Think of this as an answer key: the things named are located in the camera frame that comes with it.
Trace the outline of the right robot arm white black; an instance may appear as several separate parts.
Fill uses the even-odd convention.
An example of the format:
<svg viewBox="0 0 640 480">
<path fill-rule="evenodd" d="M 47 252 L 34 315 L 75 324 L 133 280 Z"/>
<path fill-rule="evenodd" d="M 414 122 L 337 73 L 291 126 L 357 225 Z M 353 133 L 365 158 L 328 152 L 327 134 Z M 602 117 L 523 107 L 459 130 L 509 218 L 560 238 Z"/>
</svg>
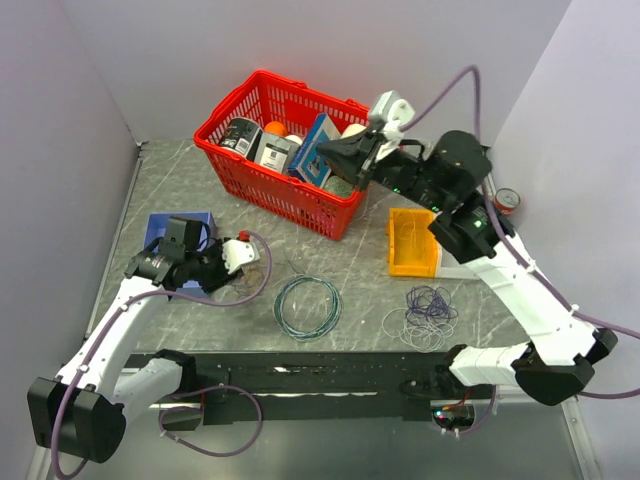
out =
<svg viewBox="0 0 640 480">
<path fill-rule="evenodd" d="M 479 141 L 452 130 L 427 157 L 394 148 L 379 158 L 383 145 L 380 133 L 366 129 L 316 150 L 358 189 L 375 182 L 434 213 L 429 229 L 439 245 L 497 295 L 528 336 L 507 347 L 451 348 L 437 367 L 438 390 L 454 399 L 475 385 L 517 386 L 547 406 L 583 391 L 617 337 L 577 319 L 545 288 L 509 220 L 478 191 L 492 168 Z"/>
</svg>

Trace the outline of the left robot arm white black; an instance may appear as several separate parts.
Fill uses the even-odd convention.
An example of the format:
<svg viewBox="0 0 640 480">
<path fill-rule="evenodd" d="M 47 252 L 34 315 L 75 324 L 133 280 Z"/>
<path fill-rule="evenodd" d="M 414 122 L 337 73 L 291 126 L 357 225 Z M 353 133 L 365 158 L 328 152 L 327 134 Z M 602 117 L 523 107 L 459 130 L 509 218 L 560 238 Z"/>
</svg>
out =
<svg viewBox="0 0 640 480">
<path fill-rule="evenodd" d="M 79 351 L 51 379 L 38 377 L 27 393 L 35 442 L 52 453 L 103 463 L 127 427 L 155 401 L 191 399 L 198 387 L 193 357 L 162 350 L 128 379 L 121 376 L 156 312 L 187 299 L 195 282 L 205 294 L 227 285 L 258 259 L 251 243 L 216 238 L 199 218 L 172 215 L 160 236 L 129 261 L 115 299 Z"/>
</svg>

